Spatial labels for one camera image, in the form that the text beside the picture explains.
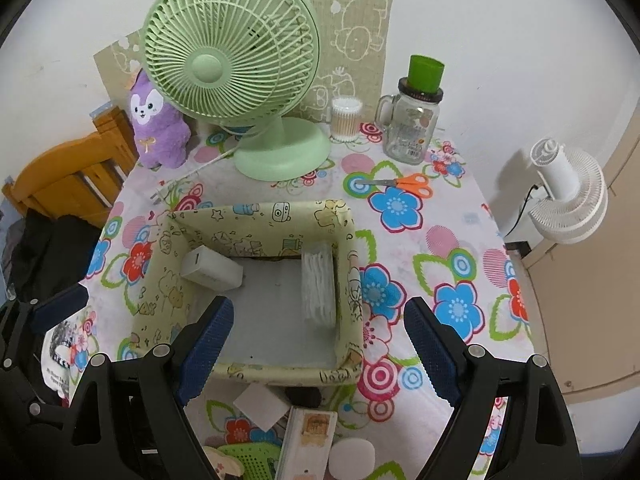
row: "green plastic basket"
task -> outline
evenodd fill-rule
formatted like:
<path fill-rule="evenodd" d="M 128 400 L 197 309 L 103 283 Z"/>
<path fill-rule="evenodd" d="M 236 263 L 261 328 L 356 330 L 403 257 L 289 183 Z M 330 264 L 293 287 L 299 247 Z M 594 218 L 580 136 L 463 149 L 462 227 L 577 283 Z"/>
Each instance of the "green plastic basket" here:
<path fill-rule="evenodd" d="M 280 446 L 268 442 L 228 444 L 218 448 L 222 453 L 237 458 L 244 466 L 244 480 L 273 480 L 276 476 Z"/>

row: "cardboard backdrop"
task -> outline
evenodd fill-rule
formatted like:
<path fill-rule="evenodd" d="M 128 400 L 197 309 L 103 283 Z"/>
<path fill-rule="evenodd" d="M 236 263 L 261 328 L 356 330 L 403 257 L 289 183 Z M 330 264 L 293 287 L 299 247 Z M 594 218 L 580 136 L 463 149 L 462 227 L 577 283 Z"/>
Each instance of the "cardboard backdrop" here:
<path fill-rule="evenodd" d="M 311 88 L 290 113 L 329 120 L 331 98 L 356 95 L 372 121 L 382 89 L 391 0 L 311 0 L 318 14 L 320 65 Z M 127 83 L 140 67 L 140 34 L 132 32 L 94 55 L 109 98 L 129 110 Z"/>

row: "scissor blade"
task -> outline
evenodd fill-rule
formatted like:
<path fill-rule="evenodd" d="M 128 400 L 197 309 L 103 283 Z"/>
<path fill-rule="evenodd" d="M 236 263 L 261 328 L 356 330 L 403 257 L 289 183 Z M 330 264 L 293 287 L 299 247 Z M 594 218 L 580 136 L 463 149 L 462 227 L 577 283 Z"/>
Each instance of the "scissor blade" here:
<path fill-rule="evenodd" d="M 360 184 L 361 186 L 395 186 L 395 180 L 354 180 L 354 184 Z"/>

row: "chair backrest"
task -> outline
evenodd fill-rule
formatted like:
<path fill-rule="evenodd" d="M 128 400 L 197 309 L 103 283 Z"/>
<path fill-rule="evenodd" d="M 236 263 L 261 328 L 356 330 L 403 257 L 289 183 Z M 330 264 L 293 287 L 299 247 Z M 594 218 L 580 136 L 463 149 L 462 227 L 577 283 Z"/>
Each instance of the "chair backrest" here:
<path fill-rule="evenodd" d="M 138 157 L 133 130 L 119 108 L 101 113 L 94 125 L 96 132 L 51 148 L 2 187 L 22 215 L 32 208 L 52 218 L 71 214 L 104 226 Z"/>

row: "table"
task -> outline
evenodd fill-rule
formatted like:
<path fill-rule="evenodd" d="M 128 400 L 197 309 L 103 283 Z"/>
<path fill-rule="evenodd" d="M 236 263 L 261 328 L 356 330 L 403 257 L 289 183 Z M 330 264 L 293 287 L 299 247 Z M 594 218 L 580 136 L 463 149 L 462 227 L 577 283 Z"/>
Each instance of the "table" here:
<path fill-rule="evenodd" d="M 141 335 L 132 316 L 148 316 L 139 305 L 141 278 L 157 229 L 169 210 L 258 202 L 344 199 L 356 222 L 364 300 L 364 372 L 358 384 L 326 388 L 324 405 L 338 412 L 337 436 L 360 436 L 376 448 L 369 480 L 415 478 L 436 445 L 451 413 L 438 398 L 404 330 L 402 308 L 422 296 L 436 316 L 467 343 L 494 356 L 526 360 L 533 352 L 527 311 L 513 266 L 491 211 L 461 155 L 449 140 L 433 139 L 421 166 L 389 160 L 382 135 L 364 123 L 348 144 L 333 144 L 317 170 L 287 182 L 258 182 L 239 174 L 229 158 L 180 180 L 167 204 L 153 204 L 154 189 L 231 149 L 225 132 L 190 141 L 190 156 L 178 170 L 136 167 L 129 175 L 95 248 L 86 286 L 90 300 L 72 320 L 70 394 L 91 355 L 112 360 L 138 355 Z M 421 171 L 431 198 L 396 188 L 356 184 L 360 178 L 397 178 Z M 181 327 L 174 327 L 177 335 Z M 142 335 L 155 338 L 159 335 Z M 232 401 L 246 387 L 209 380 L 186 407 L 201 442 L 280 443 L 284 430 L 263 432 Z M 497 444 L 506 401 L 497 399 L 472 476 L 483 475 Z"/>

